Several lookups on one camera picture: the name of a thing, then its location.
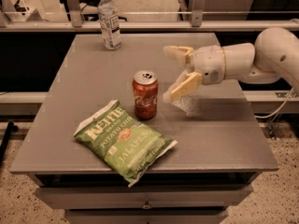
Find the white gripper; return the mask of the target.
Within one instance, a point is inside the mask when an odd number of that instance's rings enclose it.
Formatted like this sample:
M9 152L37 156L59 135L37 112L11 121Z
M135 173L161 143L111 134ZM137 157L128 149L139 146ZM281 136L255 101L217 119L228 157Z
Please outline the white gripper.
M203 85L219 84L224 80L225 56L221 46L192 47L165 46L164 55L178 62L181 67L190 63L195 72L183 71L177 80L163 94L163 102L172 103L196 91Z

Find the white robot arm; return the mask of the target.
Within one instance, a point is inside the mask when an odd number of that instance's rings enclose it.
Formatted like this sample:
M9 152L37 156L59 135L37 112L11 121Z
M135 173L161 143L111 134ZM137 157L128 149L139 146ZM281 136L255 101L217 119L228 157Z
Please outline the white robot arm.
M282 78L299 91L299 40L283 28L263 30L253 44L213 45L199 49L166 46L164 55L184 69L164 93L166 103L179 100L202 85L219 84L225 79L268 84Z

